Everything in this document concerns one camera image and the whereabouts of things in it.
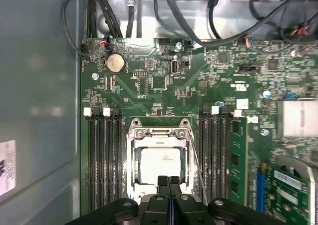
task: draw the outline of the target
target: integrated circuit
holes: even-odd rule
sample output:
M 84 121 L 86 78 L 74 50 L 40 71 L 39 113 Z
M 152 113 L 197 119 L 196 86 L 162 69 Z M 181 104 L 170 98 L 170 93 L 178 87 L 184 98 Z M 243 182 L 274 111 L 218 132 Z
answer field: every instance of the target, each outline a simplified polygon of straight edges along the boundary
M 229 62 L 229 55 L 227 52 L 219 52 L 218 54 L 219 64 L 227 64 Z
M 278 70 L 279 61 L 276 59 L 268 60 L 268 70 L 276 71 Z

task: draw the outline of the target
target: screw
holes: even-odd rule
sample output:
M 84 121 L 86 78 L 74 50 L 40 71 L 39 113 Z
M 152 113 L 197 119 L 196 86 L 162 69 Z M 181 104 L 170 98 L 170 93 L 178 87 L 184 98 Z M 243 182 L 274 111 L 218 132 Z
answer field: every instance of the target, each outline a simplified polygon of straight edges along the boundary
M 175 44 L 175 49 L 176 49 L 176 50 L 181 50 L 181 49 L 182 49 L 182 43 L 181 43 L 181 42 L 177 42 L 177 43 Z
M 188 196 L 186 196 L 186 195 L 181 195 L 181 196 L 180 196 L 180 199 L 182 199 L 182 200 L 188 200 L 188 199 L 189 199 L 189 197 L 188 197 Z
M 136 131 L 136 136 L 137 136 L 138 138 L 141 138 L 141 137 L 144 136 L 144 132 L 143 132 L 142 130 L 138 130 L 138 131 Z
M 184 138 L 185 137 L 185 132 L 184 131 L 178 131 L 178 137 Z
M 223 206 L 223 202 L 222 201 L 220 201 L 220 200 L 216 200 L 216 201 L 214 201 L 214 203 L 216 204 L 216 205 L 218 205 L 218 206 Z
M 124 203 L 124 206 L 125 206 L 125 207 L 128 207 L 128 206 L 131 206 L 131 204 L 132 204 L 132 203 L 130 203 L 130 202 L 126 202 L 126 203 Z
M 269 135 L 269 130 L 263 129 L 263 130 L 261 130 L 260 134 L 261 134 L 262 136 L 266 137 L 266 136 Z
M 92 78 L 93 80 L 98 80 L 99 75 L 98 75 L 97 73 L 93 73 L 93 74 L 91 75 L 91 78 Z

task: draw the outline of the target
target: capacitor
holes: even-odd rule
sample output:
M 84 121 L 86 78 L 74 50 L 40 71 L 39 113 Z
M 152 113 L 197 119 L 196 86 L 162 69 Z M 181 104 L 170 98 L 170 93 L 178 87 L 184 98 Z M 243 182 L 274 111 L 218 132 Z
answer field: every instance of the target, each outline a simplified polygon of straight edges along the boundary
M 270 98 L 271 97 L 271 92 L 269 90 L 263 91 L 263 97 L 264 98 Z
M 117 75 L 124 71 L 126 62 L 120 54 L 111 54 L 106 59 L 105 66 L 112 74 Z

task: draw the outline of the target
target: blue slot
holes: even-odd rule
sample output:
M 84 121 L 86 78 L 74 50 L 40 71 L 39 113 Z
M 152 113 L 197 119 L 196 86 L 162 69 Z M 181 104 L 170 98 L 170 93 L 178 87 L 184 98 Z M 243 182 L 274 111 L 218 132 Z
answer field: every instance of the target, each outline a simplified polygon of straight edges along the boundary
M 263 213 L 265 206 L 265 174 L 262 172 L 258 172 L 257 179 L 257 203 L 256 203 L 256 211 Z

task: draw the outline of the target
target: white slot latch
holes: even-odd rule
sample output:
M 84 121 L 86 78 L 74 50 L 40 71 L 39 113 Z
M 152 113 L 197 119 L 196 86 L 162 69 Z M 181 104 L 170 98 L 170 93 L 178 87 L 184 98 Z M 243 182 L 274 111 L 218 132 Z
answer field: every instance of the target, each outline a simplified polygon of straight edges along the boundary
M 232 112 L 232 115 L 234 117 L 242 117 L 242 110 L 240 109 L 235 109 L 234 112 Z
M 110 108 L 109 107 L 104 107 L 103 108 L 103 115 L 105 117 L 110 117 Z
M 86 117 L 90 117 L 92 115 L 91 108 L 90 107 L 85 107 L 83 115 L 86 116 Z
M 212 115 L 219 114 L 219 106 L 212 106 Z

